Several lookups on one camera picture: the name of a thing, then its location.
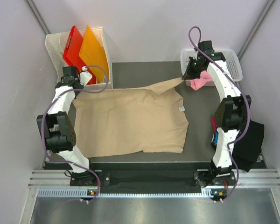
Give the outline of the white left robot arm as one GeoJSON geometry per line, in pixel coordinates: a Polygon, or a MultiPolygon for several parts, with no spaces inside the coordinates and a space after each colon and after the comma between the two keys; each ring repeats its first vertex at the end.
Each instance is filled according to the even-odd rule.
{"type": "Polygon", "coordinates": [[[63,76],[55,87],[53,105],[49,106],[45,115],[37,117],[37,125],[46,151],[69,162],[74,173],[81,173],[81,181],[92,185],[96,181],[96,173],[90,170],[89,159],[77,147],[76,133],[68,116],[72,101],[92,79],[92,74],[85,66],[81,71],[73,66],[63,67],[62,70],[63,76]]]}

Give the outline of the beige t shirt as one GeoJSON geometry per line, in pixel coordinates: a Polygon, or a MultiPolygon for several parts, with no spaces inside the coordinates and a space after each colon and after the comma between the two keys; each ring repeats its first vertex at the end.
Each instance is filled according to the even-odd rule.
{"type": "Polygon", "coordinates": [[[150,86],[80,93],[76,109],[77,146],[88,158],[136,152],[181,153],[188,121],[175,78],[150,86]]]}

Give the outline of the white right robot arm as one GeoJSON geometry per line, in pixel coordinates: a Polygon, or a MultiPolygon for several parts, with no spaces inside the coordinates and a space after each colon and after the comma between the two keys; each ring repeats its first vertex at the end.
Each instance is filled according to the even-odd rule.
{"type": "Polygon", "coordinates": [[[216,52],[211,41],[198,43],[195,50],[197,54],[189,58],[182,79],[200,79],[201,73],[206,71],[218,91],[221,102],[214,115],[218,132],[217,147],[208,173],[209,181],[218,185],[231,173],[230,155],[234,148],[234,141],[239,132],[245,129],[249,120],[247,109],[250,107],[251,98],[244,96],[236,87],[223,53],[216,52]]]}

